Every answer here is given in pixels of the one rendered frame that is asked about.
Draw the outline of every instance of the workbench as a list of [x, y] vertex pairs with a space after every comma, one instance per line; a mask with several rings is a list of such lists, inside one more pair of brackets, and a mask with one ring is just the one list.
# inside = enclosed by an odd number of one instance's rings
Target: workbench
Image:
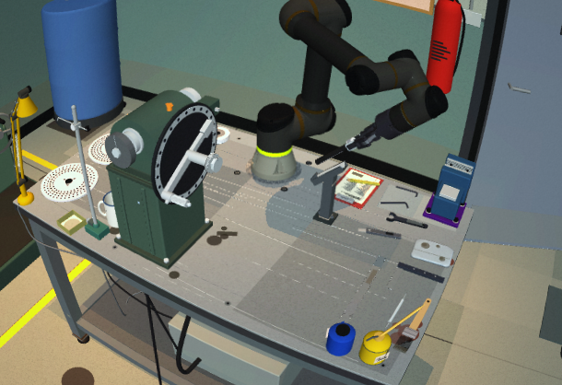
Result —
[[[30, 189], [35, 201], [20, 207], [20, 212], [29, 219], [38, 241], [54, 247], [60, 242], [115, 279], [221, 333], [343, 383], [399, 384], [453, 268], [412, 258], [414, 244], [429, 239], [449, 246], [455, 260], [474, 210], [465, 210], [458, 228], [448, 227], [422, 216], [431, 192], [419, 191], [411, 217], [427, 223], [428, 228], [388, 222], [385, 218], [390, 212], [380, 207], [380, 200], [387, 189], [402, 184], [371, 173], [383, 179], [373, 197], [362, 209], [335, 202], [338, 217], [329, 226], [313, 220], [320, 208], [322, 186], [313, 186], [310, 178], [338, 161], [315, 166], [319, 155], [294, 147], [297, 177], [284, 183], [256, 181], [247, 167], [255, 150], [255, 135], [229, 129], [229, 141], [217, 147], [223, 168], [209, 173], [200, 187], [204, 188], [205, 216], [213, 226], [170, 269], [117, 245], [115, 234], [96, 240], [81, 229], [70, 237], [57, 227], [57, 219], [71, 210], [90, 217], [86, 196], [71, 203], [54, 203], [42, 195], [38, 183]], [[85, 154], [87, 164], [99, 174], [92, 189], [97, 205], [111, 189], [108, 172], [88, 158], [86, 149]], [[78, 154], [65, 163], [79, 164]], [[107, 223], [103, 216], [98, 220]], [[402, 238], [364, 234], [359, 228], [392, 231]], [[237, 234], [215, 242], [222, 230]], [[82, 320], [59, 251], [39, 247], [72, 333], [96, 338], [94, 328]], [[399, 263], [439, 275], [444, 281], [410, 272], [406, 266], [399, 268]], [[172, 279], [170, 272], [179, 272], [180, 277]], [[384, 365], [366, 365], [358, 357], [364, 335], [385, 330], [404, 296], [394, 321], [421, 306], [426, 298], [432, 299], [418, 338], [405, 353], [391, 348]], [[325, 348], [326, 331], [340, 321], [356, 329], [356, 340], [348, 355], [332, 356]], [[399, 332], [391, 332], [392, 342], [399, 336]]]

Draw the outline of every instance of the tiled floor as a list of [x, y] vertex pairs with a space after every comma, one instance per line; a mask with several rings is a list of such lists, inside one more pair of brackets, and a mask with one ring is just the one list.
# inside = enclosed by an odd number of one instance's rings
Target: tiled floor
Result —
[[[23, 148], [58, 165], [76, 147], [66, 135], [53, 136], [49, 146], [50, 135], [39, 131], [25, 138]], [[27, 163], [33, 179], [48, 172]], [[68, 272], [80, 261], [64, 254]], [[89, 266], [73, 283], [79, 303], [102, 285], [99, 268]], [[539, 336], [549, 286], [562, 289], [562, 251], [464, 242], [443, 298], [427, 329], [420, 331], [425, 338], [402, 384], [562, 385], [561, 346]], [[0, 336], [51, 289], [38, 259], [0, 293]], [[0, 385], [57, 384], [71, 368], [89, 371], [96, 384], [157, 383], [94, 340], [78, 344], [56, 299], [0, 350]], [[295, 385], [320, 383], [317, 377], [305, 378]], [[185, 377], [183, 384], [207, 383], [202, 377], [191, 380]]]

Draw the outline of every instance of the black ruler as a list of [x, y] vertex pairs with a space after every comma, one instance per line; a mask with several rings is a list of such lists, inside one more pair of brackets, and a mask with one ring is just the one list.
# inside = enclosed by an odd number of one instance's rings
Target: black ruler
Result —
[[410, 265], [402, 263], [402, 262], [399, 262], [399, 269], [403, 269], [403, 270], [405, 270], [409, 273], [414, 273], [416, 275], [420, 275], [420, 276], [423, 276], [425, 278], [432, 279], [433, 281], [439, 282], [440, 284], [443, 284], [443, 281], [446, 280], [441, 275], [432, 274], [432, 273], [429, 273], [425, 270], [418, 269], [417, 267], [410, 266]]

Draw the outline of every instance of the blue barrel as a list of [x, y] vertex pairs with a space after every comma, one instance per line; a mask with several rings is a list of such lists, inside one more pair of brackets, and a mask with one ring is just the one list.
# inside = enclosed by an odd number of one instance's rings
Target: blue barrel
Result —
[[118, 116], [124, 104], [116, 0], [53, 0], [41, 9], [41, 24], [55, 120], [71, 121], [72, 105], [83, 125]]
[[356, 329], [344, 321], [334, 324], [328, 331], [326, 350], [333, 356], [344, 356], [351, 352], [356, 339]]

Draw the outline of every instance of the yellow floor line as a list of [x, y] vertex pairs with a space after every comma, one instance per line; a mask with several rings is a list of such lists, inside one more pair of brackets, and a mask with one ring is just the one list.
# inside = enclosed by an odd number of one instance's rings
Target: yellow floor line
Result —
[[42, 159], [41, 157], [36, 157], [33, 154], [31, 154], [29, 151], [22, 150], [22, 156], [27, 158], [27, 159], [33, 160], [36, 163], [41, 164], [46, 169], [56, 169], [56, 166], [53, 163], [48, 162], [48, 161]]
[[[91, 262], [87, 260], [83, 260], [81, 263], [79, 263], [78, 266], [76, 266], [74, 270], [72, 270], [67, 275], [67, 277], [69, 278], [69, 282], [74, 281], [74, 279], [76, 279], [76, 277], [79, 276], [90, 264]], [[0, 338], [0, 349], [5, 344], [7, 344], [7, 342], [13, 336], [15, 336], [16, 333], [20, 331], [20, 329], [22, 329], [29, 321], [31, 321], [33, 317], [35, 317], [42, 309], [44, 309], [46, 305], [48, 305], [50, 301], [54, 299], [54, 297], [56, 297], [56, 294], [54, 293], [54, 289], [53, 289], [49, 291], [42, 299], [40, 299], [38, 303], [36, 303], [33, 306], [33, 308], [27, 311], [27, 313], [25, 313], [25, 315], [22, 316], [20, 320], [18, 320], [14, 325], [12, 325], [12, 327], [9, 328], [7, 332], [5, 332]]]

